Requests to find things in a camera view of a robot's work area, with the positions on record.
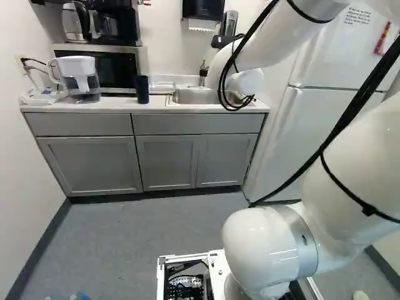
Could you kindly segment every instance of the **countertop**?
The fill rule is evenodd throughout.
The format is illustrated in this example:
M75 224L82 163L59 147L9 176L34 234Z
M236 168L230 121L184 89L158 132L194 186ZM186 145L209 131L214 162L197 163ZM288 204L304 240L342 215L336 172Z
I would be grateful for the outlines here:
M23 113L131 113L131 114L176 114L176 113L231 113L221 105L168 104L166 95L150 95L148 104L139 104L135 97L101 96L95 103L76 104L72 99L65 98L47 106L22 105ZM252 105L244 107L235 113L268 113L269 106L261 100L253 101Z

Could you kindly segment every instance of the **black cup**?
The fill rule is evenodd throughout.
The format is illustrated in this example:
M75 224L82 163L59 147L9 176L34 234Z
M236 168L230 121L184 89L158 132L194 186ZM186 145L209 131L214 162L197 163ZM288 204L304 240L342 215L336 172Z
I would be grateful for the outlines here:
M136 76L134 78L137 102L147 104L149 102L149 78L146 75Z

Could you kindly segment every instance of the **gray carpet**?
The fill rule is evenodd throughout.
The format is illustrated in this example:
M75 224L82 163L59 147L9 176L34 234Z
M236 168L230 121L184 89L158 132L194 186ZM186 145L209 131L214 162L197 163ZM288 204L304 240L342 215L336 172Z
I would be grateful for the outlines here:
M75 205L29 281L22 300L83 291L96 300L155 300L157 257L222 247L220 230L247 207L241 193ZM314 277L325 300L400 299L365 255Z
M365 253L342 269L313 278L324 300L353 300L357 290L364 291L370 300L400 300L400 294Z

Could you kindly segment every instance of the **refrigerator door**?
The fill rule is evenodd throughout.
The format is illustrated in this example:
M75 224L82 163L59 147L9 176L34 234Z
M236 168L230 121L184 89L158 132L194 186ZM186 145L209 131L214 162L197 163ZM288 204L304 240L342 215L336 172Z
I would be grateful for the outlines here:
M362 18L362 22L353 18ZM375 54L388 20L368 5L348 6L317 36L298 51L289 85L359 89L382 56ZM399 28L390 25L387 49L398 35ZM387 91L400 70L400 59L389 71L378 91Z
M254 202L289 179L327 138L355 94L356 91L287 88L268 134L270 140L264 149L257 148L262 154L256 153L253 159L249 178L252 172L257 176L255 182L246 182L246 197ZM384 96L375 92L360 115L381 103ZM270 201L300 199L304 175Z

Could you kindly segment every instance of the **stainless steel sink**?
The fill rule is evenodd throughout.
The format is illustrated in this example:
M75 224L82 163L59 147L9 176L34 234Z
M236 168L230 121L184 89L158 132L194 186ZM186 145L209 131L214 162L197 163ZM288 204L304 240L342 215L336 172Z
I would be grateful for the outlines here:
M238 92L226 91L226 97L230 103L242 104L244 98ZM221 105L218 100L217 91L201 86L179 87L169 98L169 104L182 105Z

